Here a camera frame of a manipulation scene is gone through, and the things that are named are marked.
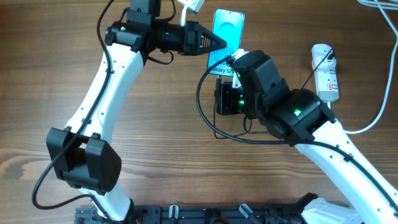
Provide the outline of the blue screen smartphone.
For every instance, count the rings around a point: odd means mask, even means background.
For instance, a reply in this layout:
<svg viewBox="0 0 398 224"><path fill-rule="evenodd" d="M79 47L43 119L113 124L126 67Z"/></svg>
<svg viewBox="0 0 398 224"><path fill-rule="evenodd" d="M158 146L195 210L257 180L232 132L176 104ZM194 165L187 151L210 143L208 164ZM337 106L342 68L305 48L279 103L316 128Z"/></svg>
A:
<svg viewBox="0 0 398 224"><path fill-rule="evenodd" d="M226 47L209 53L208 68L240 48L244 19L243 12L220 8L215 10L213 33L226 42Z"/></svg>

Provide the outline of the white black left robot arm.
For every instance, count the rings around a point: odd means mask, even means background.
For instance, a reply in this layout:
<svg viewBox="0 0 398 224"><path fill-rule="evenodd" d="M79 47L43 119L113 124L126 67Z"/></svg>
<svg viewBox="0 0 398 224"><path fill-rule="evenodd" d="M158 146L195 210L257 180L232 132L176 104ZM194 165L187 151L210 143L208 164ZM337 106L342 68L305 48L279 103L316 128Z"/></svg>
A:
<svg viewBox="0 0 398 224"><path fill-rule="evenodd" d="M195 21L160 17L160 1L132 1L121 18L99 33L103 58L82 104L63 129L46 138L48 166L58 179L88 197L106 223L139 223L133 201L118 183L121 158L111 147L127 94L154 50L196 56L226 42Z"/></svg>

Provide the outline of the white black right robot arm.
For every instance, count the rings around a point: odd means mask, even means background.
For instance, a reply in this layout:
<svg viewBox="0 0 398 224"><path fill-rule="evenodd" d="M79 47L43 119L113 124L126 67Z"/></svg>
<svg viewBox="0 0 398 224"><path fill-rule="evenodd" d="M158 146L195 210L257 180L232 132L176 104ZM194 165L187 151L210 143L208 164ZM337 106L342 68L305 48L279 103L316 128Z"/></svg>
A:
<svg viewBox="0 0 398 224"><path fill-rule="evenodd" d="M365 223L397 223L397 189L363 156L333 111L308 89L291 90L270 56L242 49L224 56L235 87L220 92L220 114L244 114L313 161Z"/></svg>

